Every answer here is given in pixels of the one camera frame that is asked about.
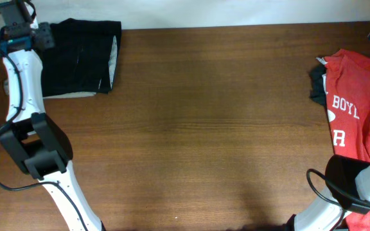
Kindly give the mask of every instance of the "red t-shirt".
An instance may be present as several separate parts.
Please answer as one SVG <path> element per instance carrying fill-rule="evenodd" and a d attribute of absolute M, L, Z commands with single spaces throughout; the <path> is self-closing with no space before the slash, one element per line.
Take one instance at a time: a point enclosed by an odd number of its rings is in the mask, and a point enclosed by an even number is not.
<path fill-rule="evenodd" d="M 335 154 L 370 162 L 370 58 L 341 49 L 324 59 Z M 350 231 L 370 230 L 370 212 L 353 213 L 346 221 Z"/>

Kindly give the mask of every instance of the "wooden surface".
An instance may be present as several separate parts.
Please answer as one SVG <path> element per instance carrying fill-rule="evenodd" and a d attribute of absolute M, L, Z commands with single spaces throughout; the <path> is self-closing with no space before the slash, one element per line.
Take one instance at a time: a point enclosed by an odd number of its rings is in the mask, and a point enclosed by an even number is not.
<path fill-rule="evenodd" d="M 45 100 L 108 231 L 282 224 L 333 154 L 316 56 L 370 56 L 370 22 L 124 31 L 109 95 Z M 0 61 L 0 124 L 8 98 Z M 0 147 L 0 180 L 32 183 Z M 316 181 L 319 188 L 321 181 Z M 67 230 L 43 188 L 0 189 L 0 230 Z"/>

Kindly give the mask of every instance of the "fabric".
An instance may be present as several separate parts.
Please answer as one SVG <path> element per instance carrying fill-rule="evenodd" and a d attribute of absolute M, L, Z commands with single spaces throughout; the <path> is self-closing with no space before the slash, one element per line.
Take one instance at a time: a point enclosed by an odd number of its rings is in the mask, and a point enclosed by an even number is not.
<path fill-rule="evenodd" d="M 370 162 L 370 59 L 341 49 L 324 61 L 335 154 Z M 370 212 L 353 213 L 346 221 L 350 231 L 370 231 Z"/>
<path fill-rule="evenodd" d="M 67 99 L 67 98 L 84 98 L 89 96 L 95 96 L 96 92 L 73 92 L 57 96 L 45 96 L 44 99 Z"/>
<path fill-rule="evenodd" d="M 42 94 L 78 97 L 112 90 L 121 23 L 68 19 L 51 24 L 55 47 L 42 53 Z M 89 94 L 69 94 L 89 92 Z"/>
<path fill-rule="evenodd" d="M 317 67 L 313 68 L 309 73 L 309 76 L 312 79 L 312 90 L 309 96 L 312 101 L 318 103 L 322 106 L 326 106 L 326 95 L 324 90 L 324 78 L 326 74 L 326 68 L 324 65 L 320 64 Z"/>

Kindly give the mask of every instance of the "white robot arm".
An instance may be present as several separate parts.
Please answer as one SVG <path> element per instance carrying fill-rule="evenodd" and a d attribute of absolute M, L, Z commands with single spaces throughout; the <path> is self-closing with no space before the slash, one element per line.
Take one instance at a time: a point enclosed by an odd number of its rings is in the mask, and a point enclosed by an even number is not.
<path fill-rule="evenodd" d="M 50 28 L 48 24 L 42 24 L 42 30 L 39 30 L 35 9 L 29 2 L 1 3 L 0 11 L 7 25 L 1 30 L 0 53 L 8 73 L 10 95 L 7 129 L 0 132 L 0 143 L 22 172 L 39 181 L 35 185 L 45 187 L 69 230 L 105 231 L 76 181 L 68 138 L 45 113 L 42 61 L 35 49 L 53 46 Z M 40 139 L 23 142 L 34 134 Z M 23 188 L 2 187 L 11 191 Z"/>
<path fill-rule="evenodd" d="M 336 173 L 336 178 L 339 178 L 338 182 L 342 178 L 343 171 L 354 171 L 357 174 L 354 176 L 344 177 L 345 181 L 342 181 L 343 184 L 340 185 L 336 183 L 344 191 L 348 191 L 353 196 L 359 198 L 362 201 L 366 201 L 367 204 L 370 204 L 370 164 L 363 163 L 357 160 L 343 158 L 343 157 L 333 157 L 341 161 L 330 161 L 327 167 L 327 176 L 328 171 L 332 172 L 331 179 L 334 178 Z M 330 189 L 325 187 L 321 194 L 329 200 L 338 202 L 338 200 L 333 196 Z M 366 214 L 370 210 L 368 205 L 360 205 L 355 201 L 349 200 L 346 197 L 340 197 L 342 200 L 340 206 L 334 205 L 332 203 L 324 201 L 322 198 L 316 198 L 311 205 L 295 216 L 293 227 L 291 230 L 295 231 L 311 231 L 311 230 L 321 230 L 329 231 L 334 228 L 335 224 L 340 220 L 344 219 L 346 216 L 352 212 L 359 212 Z"/>

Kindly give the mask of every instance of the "black cloth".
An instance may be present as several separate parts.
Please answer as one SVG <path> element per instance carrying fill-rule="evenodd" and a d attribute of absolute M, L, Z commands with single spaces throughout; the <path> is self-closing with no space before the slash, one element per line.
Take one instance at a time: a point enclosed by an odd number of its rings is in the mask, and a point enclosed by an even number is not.
<path fill-rule="evenodd" d="M 43 96 L 112 90 L 108 62 L 114 37 L 119 54 L 121 22 L 67 19 L 51 30 L 55 47 L 41 54 Z"/>
<path fill-rule="evenodd" d="M 326 95 L 324 90 L 324 80 L 322 77 L 324 74 L 326 74 L 326 68 L 322 64 L 313 68 L 309 73 L 309 76 L 312 79 L 312 90 L 309 98 L 326 107 Z"/>

